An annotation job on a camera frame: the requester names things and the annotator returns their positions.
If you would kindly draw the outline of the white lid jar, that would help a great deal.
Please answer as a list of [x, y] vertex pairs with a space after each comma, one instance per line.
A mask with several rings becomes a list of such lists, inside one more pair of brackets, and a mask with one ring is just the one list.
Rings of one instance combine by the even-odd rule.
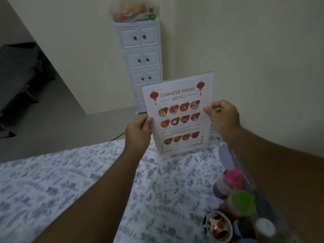
[[258, 218], [254, 222], [256, 240], [259, 243], [272, 243], [277, 231], [275, 225], [267, 218]]

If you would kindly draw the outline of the green lid jar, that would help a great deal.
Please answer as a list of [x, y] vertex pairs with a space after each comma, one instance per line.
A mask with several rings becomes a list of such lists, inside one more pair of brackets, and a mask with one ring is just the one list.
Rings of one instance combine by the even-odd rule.
[[222, 207], [234, 218], [250, 217], [257, 214], [255, 196], [244, 190], [230, 194], [224, 200]]

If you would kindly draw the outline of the person's right forearm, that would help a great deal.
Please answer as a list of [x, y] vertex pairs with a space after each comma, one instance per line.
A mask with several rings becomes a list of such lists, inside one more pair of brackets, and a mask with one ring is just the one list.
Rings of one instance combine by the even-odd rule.
[[242, 127], [219, 133], [304, 243], [324, 243], [324, 157], [278, 145]]

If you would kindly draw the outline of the dark grey sofa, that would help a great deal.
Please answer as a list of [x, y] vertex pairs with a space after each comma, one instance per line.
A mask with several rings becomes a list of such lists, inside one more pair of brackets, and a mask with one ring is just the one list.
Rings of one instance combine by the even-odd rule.
[[55, 80], [54, 66], [35, 42], [0, 47], [0, 139], [16, 136], [8, 127], [6, 116], [20, 102], [35, 104], [39, 100], [33, 91]]

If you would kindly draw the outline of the patterned ceramic bowl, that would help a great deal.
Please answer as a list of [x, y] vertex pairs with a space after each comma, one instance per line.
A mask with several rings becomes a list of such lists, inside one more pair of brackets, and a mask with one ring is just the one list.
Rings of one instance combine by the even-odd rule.
[[208, 213], [202, 222], [203, 232], [216, 243], [229, 243], [233, 237], [233, 226], [229, 218], [218, 210]]

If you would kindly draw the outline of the laminated food menu sheet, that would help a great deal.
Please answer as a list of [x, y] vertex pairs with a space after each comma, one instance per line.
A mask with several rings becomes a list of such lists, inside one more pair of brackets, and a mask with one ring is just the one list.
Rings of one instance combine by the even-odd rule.
[[159, 155], [177, 155], [208, 147], [214, 73], [163, 81], [142, 88]]

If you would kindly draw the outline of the dark lid jar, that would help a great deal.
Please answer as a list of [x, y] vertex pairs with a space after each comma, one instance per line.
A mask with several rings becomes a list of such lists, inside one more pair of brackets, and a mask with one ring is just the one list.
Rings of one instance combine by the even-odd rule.
[[233, 222], [232, 243], [258, 243], [252, 221], [248, 218], [239, 218]]

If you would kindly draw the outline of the blue floral tablecloth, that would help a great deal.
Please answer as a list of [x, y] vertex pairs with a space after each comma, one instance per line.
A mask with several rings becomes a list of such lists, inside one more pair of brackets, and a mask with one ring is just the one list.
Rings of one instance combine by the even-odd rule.
[[235, 170], [210, 131], [203, 151], [162, 157], [130, 138], [0, 163], [0, 243], [209, 243], [213, 185]]

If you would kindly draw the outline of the pink lid jar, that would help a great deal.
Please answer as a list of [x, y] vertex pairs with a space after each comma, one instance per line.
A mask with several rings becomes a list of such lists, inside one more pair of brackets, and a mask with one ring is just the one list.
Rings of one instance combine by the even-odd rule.
[[232, 192], [245, 188], [245, 175], [239, 170], [225, 170], [216, 178], [213, 193], [217, 198], [224, 199]]

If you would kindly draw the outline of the person's left hand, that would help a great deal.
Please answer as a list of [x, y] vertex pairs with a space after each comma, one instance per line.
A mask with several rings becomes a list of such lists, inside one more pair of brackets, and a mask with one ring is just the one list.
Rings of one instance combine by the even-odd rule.
[[144, 116], [140, 116], [128, 124], [125, 131], [126, 150], [138, 153], [145, 153], [147, 150], [152, 133], [151, 130], [143, 129]]

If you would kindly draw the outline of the white plastic drawer cabinet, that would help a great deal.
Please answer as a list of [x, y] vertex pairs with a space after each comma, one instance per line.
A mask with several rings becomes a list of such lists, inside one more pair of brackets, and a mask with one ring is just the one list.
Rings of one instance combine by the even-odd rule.
[[136, 114], [147, 112], [142, 87], [163, 81], [160, 18], [113, 22], [131, 80]]

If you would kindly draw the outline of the person's left forearm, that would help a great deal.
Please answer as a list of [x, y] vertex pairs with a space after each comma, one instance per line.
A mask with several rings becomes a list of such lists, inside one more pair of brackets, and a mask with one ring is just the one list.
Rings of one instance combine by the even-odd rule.
[[109, 170], [33, 243], [113, 243], [143, 155], [125, 149]]

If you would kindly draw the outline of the clear plastic bag of items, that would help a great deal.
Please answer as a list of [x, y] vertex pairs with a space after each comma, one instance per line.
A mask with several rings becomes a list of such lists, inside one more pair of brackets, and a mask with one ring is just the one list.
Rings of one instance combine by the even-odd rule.
[[110, 14], [116, 23], [156, 20], [158, 0], [112, 0]]

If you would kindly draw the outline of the person's right hand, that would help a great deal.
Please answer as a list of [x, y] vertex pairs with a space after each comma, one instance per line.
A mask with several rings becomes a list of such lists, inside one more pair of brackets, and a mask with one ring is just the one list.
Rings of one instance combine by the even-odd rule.
[[226, 100], [219, 100], [211, 104], [216, 111], [215, 118], [211, 118], [221, 138], [230, 143], [235, 135], [241, 131], [239, 112], [237, 108]]

